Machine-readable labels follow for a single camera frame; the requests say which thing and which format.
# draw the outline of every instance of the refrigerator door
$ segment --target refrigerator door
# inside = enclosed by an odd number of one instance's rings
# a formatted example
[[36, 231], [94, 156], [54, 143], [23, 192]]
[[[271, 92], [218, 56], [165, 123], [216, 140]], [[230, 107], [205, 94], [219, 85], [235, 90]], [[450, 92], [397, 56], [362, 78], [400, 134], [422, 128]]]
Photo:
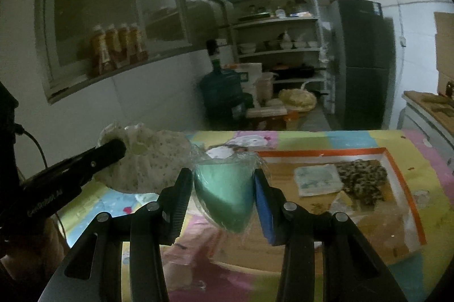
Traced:
[[389, 68], [392, 43], [387, 36], [381, 5], [366, 0], [336, 0], [347, 67]]
[[388, 69], [346, 68], [345, 130], [379, 130], [383, 122]]

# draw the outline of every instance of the wooden countertop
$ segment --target wooden countertop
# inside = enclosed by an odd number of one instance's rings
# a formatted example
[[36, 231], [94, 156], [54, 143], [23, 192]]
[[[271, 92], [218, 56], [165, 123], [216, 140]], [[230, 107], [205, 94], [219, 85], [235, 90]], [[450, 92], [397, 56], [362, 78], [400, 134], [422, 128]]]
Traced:
[[449, 101], [448, 97], [416, 91], [405, 91], [403, 95], [404, 98], [407, 97], [408, 99], [419, 105], [452, 136], [454, 136], [454, 116], [448, 116], [443, 111], [437, 111], [438, 109], [448, 109], [446, 111], [450, 110], [454, 115], [454, 107], [448, 105], [447, 103], [443, 103], [444, 101]]

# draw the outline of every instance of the orange strip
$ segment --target orange strip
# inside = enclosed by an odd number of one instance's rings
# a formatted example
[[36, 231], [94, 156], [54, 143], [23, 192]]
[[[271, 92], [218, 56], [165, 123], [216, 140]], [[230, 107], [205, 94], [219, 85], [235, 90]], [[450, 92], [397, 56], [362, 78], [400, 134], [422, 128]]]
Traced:
[[419, 217], [418, 209], [416, 208], [415, 202], [413, 200], [413, 196], [411, 195], [410, 189], [407, 186], [407, 182], [403, 178], [402, 173], [400, 172], [396, 162], [394, 161], [394, 159], [391, 156], [391, 154], [389, 153], [389, 151], [385, 150], [384, 154], [388, 158], [394, 172], [397, 175], [397, 179], [399, 180], [403, 193], [405, 194], [405, 197], [407, 198], [408, 206], [410, 206], [411, 213], [413, 214], [413, 218], [415, 219], [416, 229], [418, 230], [419, 242], [421, 243], [421, 245], [424, 245], [427, 243], [425, 234], [424, 234], [424, 228], [421, 223], [421, 218]]
[[318, 157], [318, 156], [357, 156], [377, 155], [384, 153], [386, 148], [373, 147], [370, 149], [324, 149], [324, 150], [301, 150], [301, 151], [258, 151], [262, 157]]

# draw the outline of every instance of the refrigerator label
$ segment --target refrigerator label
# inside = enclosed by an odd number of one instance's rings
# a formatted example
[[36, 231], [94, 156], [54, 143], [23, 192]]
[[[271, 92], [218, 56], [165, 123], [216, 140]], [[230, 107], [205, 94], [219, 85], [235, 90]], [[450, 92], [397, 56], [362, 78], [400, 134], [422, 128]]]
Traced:
[[376, 15], [381, 15], [380, 4], [378, 2], [373, 2], [372, 4], [374, 6], [374, 13], [376, 13]]

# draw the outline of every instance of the cardboard box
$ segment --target cardboard box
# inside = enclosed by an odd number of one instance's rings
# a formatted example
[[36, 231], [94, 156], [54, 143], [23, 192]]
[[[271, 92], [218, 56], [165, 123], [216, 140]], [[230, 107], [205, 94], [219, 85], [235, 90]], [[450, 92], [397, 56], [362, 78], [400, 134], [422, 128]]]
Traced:
[[435, 12], [438, 91], [446, 92], [446, 83], [454, 81], [454, 14]]

